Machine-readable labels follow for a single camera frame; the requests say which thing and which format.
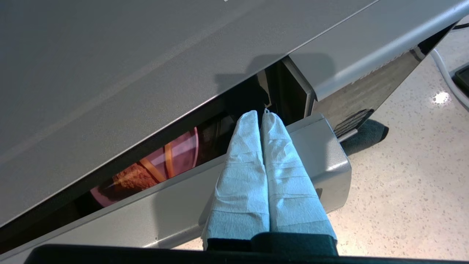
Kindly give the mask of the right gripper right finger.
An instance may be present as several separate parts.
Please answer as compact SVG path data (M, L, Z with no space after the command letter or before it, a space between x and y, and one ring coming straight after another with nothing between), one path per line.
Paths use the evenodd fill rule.
M273 253L337 253L337 237L282 120L265 110L263 161L268 182Z

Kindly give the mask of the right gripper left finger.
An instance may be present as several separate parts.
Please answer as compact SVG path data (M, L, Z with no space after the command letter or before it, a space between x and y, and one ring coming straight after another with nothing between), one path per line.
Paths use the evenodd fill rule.
M250 241L270 230L268 185L258 113L244 113L229 142L202 234L204 250L219 240Z

